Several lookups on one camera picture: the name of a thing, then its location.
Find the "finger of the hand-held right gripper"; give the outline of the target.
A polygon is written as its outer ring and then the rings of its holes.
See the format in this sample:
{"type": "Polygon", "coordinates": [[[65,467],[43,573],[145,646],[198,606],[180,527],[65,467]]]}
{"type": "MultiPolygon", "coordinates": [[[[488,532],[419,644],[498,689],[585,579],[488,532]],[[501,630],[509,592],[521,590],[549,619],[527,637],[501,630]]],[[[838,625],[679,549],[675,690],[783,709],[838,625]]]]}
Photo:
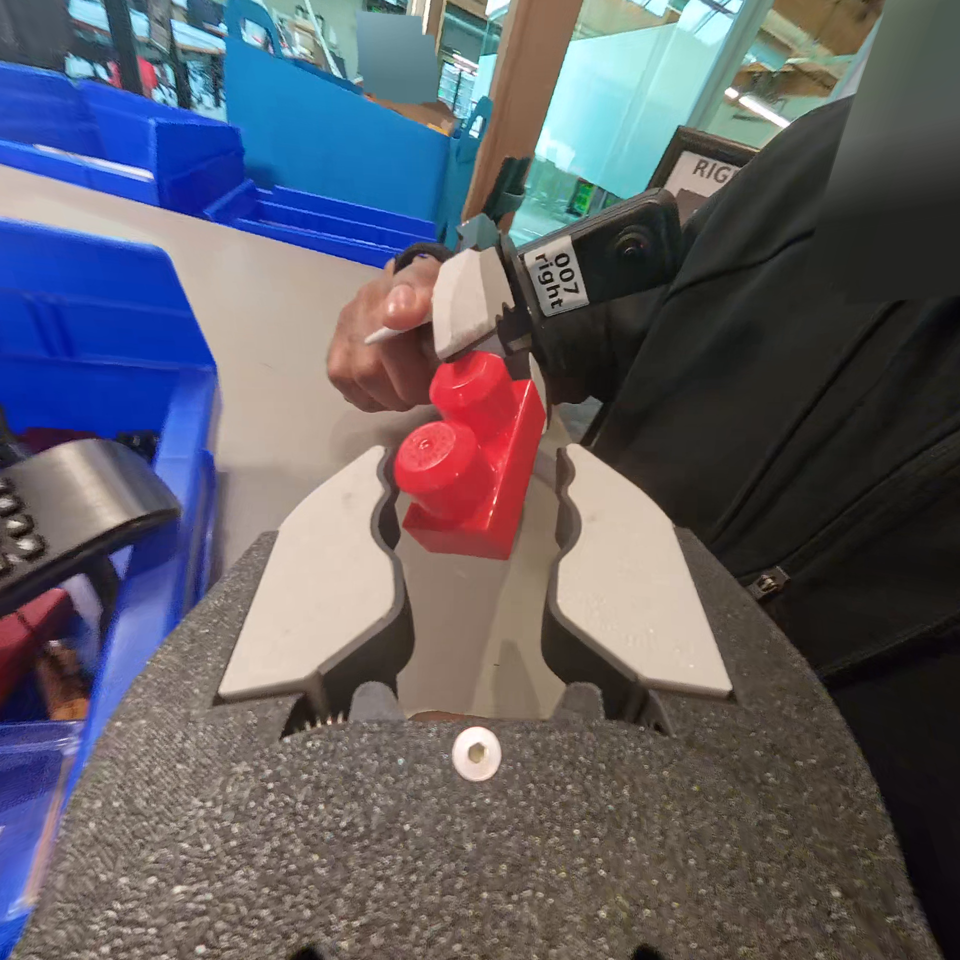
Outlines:
{"type": "Polygon", "coordinates": [[[529,374],[544,414],[544,423],[537,452],[555,454],[558,447],[572,439],[568,426],[567,407],[569,403],[561,396],[560,388],[544,373],[532,351],[527,355],[529,374]]]}
{"type": "Polygon", "coordinates": [[[515,293],[500,247],[468,248],[439,268],[431,304],[434,353],[451,362],[487,344],[516,354],[515,293]]]}

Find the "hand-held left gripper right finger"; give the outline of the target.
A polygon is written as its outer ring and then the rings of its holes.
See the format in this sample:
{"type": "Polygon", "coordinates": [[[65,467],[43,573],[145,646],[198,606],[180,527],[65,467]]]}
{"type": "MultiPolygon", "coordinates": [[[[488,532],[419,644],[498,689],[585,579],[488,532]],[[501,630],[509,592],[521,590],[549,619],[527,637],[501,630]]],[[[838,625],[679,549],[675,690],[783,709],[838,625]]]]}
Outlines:
{"type": "Polygon", "coordinates": [[[674,524],[580,444],[558,450],[558,555],[541,633],[549,669],[605,701],[668,692],[725,701],[734,684],[674,524]]]}

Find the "blue corrugated plastic tote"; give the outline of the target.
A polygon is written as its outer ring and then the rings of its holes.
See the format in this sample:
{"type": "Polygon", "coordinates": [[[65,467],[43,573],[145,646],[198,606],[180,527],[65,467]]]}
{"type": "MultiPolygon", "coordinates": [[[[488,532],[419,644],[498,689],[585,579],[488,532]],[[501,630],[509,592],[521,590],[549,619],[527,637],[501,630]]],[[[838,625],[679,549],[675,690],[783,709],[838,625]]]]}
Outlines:
{"type": "Polygon", "coordinates": [[[438,241],[456,248],[489,97],[445,134],[371,99],[366,87],[284,56],[257,2],[227,2],[223,17],[226,117],[257,186],[431,222],[438,241]]]}

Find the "wooden post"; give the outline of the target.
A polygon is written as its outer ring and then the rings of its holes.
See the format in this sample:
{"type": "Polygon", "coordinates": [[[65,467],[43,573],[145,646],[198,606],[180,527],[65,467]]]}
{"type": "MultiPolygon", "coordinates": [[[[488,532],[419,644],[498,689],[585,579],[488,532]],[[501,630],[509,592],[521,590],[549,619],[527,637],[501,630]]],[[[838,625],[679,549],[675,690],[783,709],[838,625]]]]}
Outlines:
{"type": "Polygon", "coordinates": [[[582,6],[582,1],[510,2],[488,93],[493,108],[462,221],[481,212],[506,158],[533,157],[582,6]]]}

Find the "black remote control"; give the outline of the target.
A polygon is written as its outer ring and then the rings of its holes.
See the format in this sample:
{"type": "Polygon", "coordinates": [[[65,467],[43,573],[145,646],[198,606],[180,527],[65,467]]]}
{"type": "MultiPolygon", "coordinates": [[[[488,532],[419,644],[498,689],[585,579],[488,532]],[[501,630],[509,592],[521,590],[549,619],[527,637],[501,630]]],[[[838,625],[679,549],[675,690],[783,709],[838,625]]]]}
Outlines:
{"type": "Polygon", "coordinates": [[[114,553],[182,514],[148,462],[102,438],[3,467],[1,501],[3,617],[73,577],[101,575],[114,553]]]}

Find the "red plastic piece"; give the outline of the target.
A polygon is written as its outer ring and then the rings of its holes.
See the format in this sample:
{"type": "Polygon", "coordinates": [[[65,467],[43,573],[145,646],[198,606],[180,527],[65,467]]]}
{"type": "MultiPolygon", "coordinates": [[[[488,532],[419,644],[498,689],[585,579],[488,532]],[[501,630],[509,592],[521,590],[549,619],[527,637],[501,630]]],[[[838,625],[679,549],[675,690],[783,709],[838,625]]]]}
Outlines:
{"type": "Polygon", "coordinates": [[[66,636],[74,614],[70,594],[62,587],[55,587],[2,618],[2,690],[19,682],[46,642],[66,636]]]}

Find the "red toy building block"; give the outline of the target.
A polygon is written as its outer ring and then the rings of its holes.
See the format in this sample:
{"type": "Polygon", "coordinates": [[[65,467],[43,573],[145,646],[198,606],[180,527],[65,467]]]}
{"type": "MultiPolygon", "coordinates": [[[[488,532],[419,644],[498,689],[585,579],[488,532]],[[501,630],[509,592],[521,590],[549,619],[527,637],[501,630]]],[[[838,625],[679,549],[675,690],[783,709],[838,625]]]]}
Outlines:
{"type": "Polygon", "coordinates": [[[546,427],[537,386],[474,350],[437,368],[429,397],[439,419],[404,438],[393,461],[410,499],[403,528],[433,554],[506,561],[546,427]]]}

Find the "person's black jacket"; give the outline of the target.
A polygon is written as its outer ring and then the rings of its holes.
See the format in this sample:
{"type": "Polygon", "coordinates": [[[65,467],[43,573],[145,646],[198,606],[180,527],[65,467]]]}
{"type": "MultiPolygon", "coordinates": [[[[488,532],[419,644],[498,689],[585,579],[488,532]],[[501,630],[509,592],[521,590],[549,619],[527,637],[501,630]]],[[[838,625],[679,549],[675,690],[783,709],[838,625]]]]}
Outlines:
{"type": "Polygon", "coordinates": [[[595,308],[591,447],[813,668],[958,958],[958,297],[846,303],[811,264],[853,103],[715,193],[670,282],[595,308]]]}

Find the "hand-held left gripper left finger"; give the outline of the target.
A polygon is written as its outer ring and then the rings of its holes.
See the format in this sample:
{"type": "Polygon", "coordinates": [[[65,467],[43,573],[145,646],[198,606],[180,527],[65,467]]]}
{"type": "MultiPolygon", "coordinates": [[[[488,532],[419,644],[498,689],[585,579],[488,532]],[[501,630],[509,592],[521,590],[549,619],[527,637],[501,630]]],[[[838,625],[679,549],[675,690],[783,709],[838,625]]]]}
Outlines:
{"type": "Polygon", "coordinates": [[[366,450],[282,521],[217,690],[225,703],[397,703],[415,630],[392,454],[366,450]]]}

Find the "person's right hand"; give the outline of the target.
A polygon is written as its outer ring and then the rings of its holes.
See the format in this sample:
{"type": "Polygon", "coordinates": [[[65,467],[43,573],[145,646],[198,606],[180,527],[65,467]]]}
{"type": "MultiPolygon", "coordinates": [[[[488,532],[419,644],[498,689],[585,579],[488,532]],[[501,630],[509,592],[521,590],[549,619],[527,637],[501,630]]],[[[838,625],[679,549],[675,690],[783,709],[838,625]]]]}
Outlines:
{"type": "Polygon", "coordinates": [[[429,321],[440,268],[426,255],[402,270],[390,262],[342,308],[327,375],[357,409],[406,412],[429,403],[438,366],[429,321]]]}

